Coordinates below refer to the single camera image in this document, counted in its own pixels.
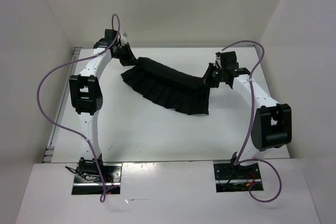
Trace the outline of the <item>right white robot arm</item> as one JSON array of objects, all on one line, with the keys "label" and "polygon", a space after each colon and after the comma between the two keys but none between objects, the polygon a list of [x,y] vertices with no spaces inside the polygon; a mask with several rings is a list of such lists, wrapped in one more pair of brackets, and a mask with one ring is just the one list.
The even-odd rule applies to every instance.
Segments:
[{"label": "right white robot arm", "polygon": [[247,136],[241,149],[232,155],[230,172],[243,178],[271,148],[281,148],[292,140],[291,107],[273,99],[241,68],[234,51],[217,52],[203,77],[206,84],[218,87],[225,83],[238,92],[251,108]]}]

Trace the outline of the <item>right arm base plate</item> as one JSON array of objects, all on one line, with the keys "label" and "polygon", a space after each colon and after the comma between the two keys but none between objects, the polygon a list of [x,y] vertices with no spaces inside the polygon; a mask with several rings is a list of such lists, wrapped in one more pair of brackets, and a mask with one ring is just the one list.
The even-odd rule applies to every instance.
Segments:
[{"label": "right arm base plate", "polygon": [[217,193],[263,191],[258,164],[234,166],[231,163],[217,162],[213,164]]}]

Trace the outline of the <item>black pleated skirt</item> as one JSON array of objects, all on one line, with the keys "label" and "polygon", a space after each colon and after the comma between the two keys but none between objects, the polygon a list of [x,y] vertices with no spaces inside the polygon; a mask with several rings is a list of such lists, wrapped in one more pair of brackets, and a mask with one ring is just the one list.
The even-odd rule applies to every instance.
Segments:
[{"label": "black pleated skirt", "polygon": [[121,77],[130,88],[156,105],[187,115],[209,114],[210,87],[201,77],[145,57],[140,57]]}]

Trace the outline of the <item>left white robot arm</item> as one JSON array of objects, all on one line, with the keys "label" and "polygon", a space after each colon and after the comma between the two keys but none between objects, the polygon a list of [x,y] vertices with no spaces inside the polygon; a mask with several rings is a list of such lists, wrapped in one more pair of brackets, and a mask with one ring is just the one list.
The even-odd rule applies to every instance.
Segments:
[{"label": "left white robot arm", "polygon": [[105,30],[92,55],[85,67],[69,78],[69,88],[71,105],[79,116],[80,133],[86,141],[75,173],[98,182],[105,171],[98,140],[98,115],[103,105],[99,79],[112,59],[118,59],[122,66],[134,66],[137,59],[125,36],[114,29]]}]

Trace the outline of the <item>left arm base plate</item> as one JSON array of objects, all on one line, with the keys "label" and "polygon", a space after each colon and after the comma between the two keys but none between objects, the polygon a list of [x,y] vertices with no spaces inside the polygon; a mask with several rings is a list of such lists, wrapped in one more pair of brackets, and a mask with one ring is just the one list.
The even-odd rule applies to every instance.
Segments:
[{"label": "left arm base plate", "polygon": [[[102,169],[107,195],[118,195],[121,190],[122,164],[104,163]],[[99,195],[103,193],[103,183],[99,174],[74,175],[72,195]]]}]

